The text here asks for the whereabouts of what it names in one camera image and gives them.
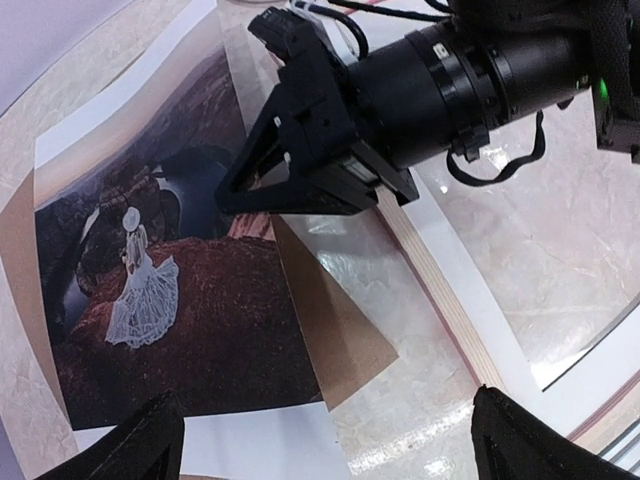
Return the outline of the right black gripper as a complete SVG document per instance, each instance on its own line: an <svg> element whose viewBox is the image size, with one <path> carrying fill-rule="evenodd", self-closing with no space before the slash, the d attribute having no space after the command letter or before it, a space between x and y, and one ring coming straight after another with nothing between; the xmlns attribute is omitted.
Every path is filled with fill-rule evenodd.
<svg viewBox="0 0 640 480"><path fill-rule="evenodd" d="M401 205L418 198L376 138L371 102L346 66L302 54L279 77L215 191L221 212L355 215L378 203L381 185Z"/></svg>

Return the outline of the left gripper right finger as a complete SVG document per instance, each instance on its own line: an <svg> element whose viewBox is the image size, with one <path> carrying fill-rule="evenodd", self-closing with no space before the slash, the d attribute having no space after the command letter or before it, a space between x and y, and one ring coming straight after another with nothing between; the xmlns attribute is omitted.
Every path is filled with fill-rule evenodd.
<svg viewBox="0 0 640 480"><path fill-rule="evenodd" d="M480 480L629 480L634 474L572 443L495 387L473 399L471 437Z"/></svg>

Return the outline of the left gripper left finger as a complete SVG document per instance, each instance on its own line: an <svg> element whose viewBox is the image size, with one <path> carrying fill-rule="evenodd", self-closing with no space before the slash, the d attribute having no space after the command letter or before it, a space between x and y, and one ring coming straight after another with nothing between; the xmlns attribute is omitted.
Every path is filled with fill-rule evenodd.
<svg viewBox="0 0 640 480"><path fill-rule="evenodd" d="M172 392L145 403L94 445L40 475L40 480L177 479L184 417Z"/></svg>

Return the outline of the canyon photo print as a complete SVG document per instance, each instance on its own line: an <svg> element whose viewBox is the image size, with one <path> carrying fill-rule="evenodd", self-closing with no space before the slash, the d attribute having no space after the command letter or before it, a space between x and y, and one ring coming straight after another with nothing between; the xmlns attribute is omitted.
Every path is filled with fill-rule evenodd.
<svg viewBox="0 0 640 480"><path fill-rule="evenodd" d="M215 191L246 136L216 5L185 8L36 142L39 277L80 449L171 391L181 470L346 479L267 215Z"/></svg>

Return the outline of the white photo mat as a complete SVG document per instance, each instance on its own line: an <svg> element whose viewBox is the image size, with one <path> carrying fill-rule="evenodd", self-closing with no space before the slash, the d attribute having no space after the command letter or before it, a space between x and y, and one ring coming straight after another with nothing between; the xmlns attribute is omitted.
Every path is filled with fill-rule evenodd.
<svg viewBox="0 0 640 480"><path fill-rule="evenodd" d="M489 357L482 382L605 440L639 417L639 169L585 131L547 141L496 186L420 164L407 214Z"/></svg>

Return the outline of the clear acrylic sheet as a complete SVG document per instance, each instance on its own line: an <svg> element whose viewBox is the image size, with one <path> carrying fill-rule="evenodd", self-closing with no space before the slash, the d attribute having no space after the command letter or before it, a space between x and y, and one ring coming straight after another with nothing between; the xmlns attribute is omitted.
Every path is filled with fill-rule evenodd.
<svg viewBox="0 0 640 480"><path fill-rule="evenodd" d="M598 151L590 125L547 121L544 158L496 186L418 170L548 388L639 294L639 170Z"/></svg>

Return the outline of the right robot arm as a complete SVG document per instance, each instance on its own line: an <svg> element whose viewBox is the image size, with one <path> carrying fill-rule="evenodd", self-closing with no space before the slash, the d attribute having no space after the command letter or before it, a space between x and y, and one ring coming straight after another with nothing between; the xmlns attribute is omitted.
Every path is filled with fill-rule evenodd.
<svg viewBox="0 0 640 480"><path fill-rule="evenodd" d="M371 50L350 1L269 8L250 32L279 81L216 193L221 211L355 215L444 154L460 183L493 130L590 91L601 150L639 155L635 1L450 1L425 28Z"/></svg>

